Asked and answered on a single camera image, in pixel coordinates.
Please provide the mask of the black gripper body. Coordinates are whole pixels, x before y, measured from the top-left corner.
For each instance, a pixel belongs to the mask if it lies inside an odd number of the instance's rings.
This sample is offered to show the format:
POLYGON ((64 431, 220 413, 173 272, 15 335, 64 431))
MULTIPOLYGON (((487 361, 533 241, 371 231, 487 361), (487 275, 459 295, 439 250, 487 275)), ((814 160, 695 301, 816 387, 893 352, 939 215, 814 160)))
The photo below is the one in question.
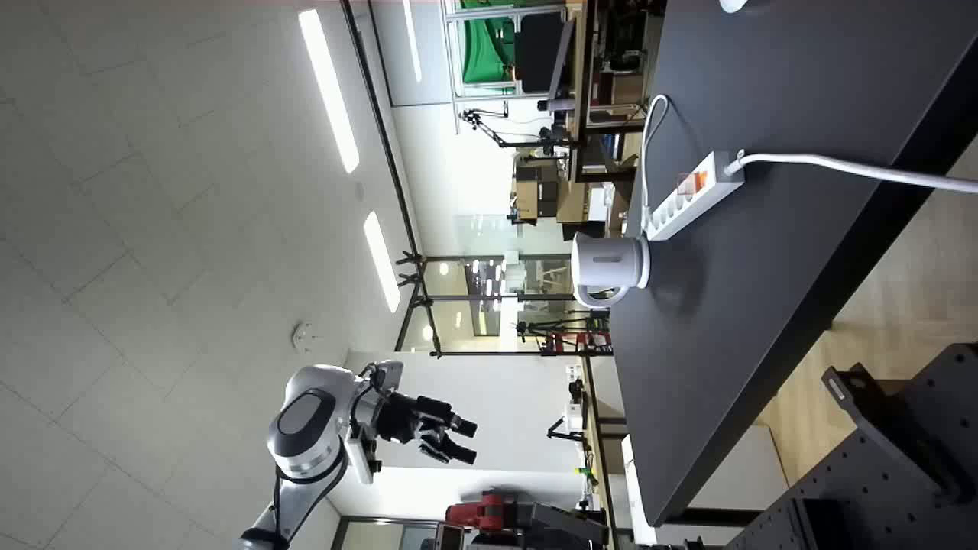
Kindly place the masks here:
POLYGON ((409 442, 422 431, 447 431, 448 423, 451 407, 435 396, 390 393, 376 416, 376 434, 396 442, 409 442))

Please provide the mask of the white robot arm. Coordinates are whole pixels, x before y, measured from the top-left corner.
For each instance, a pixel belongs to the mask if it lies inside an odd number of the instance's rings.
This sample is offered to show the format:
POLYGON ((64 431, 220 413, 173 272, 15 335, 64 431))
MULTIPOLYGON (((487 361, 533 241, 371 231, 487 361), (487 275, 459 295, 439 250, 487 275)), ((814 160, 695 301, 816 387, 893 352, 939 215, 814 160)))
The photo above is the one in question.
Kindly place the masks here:
POLYGON ((365 487, 381 471, 379 441, 419 442, 435 462, 474 464, 476 451, 451 434, 474 438, 476 423, 447 399, 396 390, 402 362, 367 362, 362 371, 332 362, 299 367, 276 413, 267 451, 276 464, 273 499, 242 550, 289 550, 310 513, 354 473, 365 487))

